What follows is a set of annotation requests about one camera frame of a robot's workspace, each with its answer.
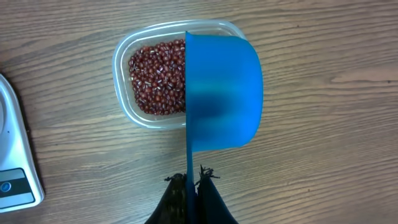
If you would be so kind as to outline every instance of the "red bean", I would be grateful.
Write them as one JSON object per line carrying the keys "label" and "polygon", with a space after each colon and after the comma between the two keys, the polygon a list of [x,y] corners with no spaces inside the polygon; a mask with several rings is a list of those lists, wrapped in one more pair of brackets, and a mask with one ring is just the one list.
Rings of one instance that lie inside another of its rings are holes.
{"label": "red bean", "polygon": [[128,64],[140,110],[153,115],[185,112],[185,40],[143,46]]}

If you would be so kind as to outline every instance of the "white scale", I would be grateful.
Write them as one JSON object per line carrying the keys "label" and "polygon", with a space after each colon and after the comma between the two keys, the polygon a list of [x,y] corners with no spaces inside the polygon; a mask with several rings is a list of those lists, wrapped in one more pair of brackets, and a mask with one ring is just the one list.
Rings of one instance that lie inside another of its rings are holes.
{"label": "white scale", "polygon": [[17,96],[0,74],[0,213],[33,207],[43,199]]}

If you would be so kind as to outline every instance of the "plastic container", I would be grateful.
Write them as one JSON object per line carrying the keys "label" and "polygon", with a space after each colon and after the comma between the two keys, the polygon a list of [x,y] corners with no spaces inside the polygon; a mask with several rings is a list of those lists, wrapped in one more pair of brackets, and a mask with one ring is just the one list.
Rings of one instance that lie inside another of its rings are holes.
{"label": "plastic container", "polygon": [[185,126],[185,113],[155,116],[145,114],[139,109],[135,102],[128,65],[131,56],[139,48],[145,45],[184,39],[185,31],[189,31],[191,34],[233,35],[246,39],[242,31],[235,25],[219,20],[167,22],[139,29],[125,36],[113,54],[113,81],[120,107],[126,116],[139,126],[154,129],[175,129]]}

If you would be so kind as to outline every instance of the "blue measuring cup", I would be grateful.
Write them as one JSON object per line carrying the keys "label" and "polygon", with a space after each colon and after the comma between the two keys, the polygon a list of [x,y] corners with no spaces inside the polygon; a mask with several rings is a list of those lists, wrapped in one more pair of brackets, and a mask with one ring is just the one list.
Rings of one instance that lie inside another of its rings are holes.
{"label": "blue measuring cup", "polygon": [[187,32],[185,46],[189,203],[195,195],[193,152],[248,143],[259,127],[263,87],[261,64],[248,41]]}

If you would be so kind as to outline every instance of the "pile of beans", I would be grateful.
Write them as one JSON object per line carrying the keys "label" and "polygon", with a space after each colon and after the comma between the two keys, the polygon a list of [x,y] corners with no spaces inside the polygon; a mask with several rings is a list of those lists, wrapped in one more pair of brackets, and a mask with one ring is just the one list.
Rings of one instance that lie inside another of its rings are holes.
{"label": "pile of beans", "polygon": [[147,114],[185,112],[185,40],[137,50],[129,61],[134,97]]}

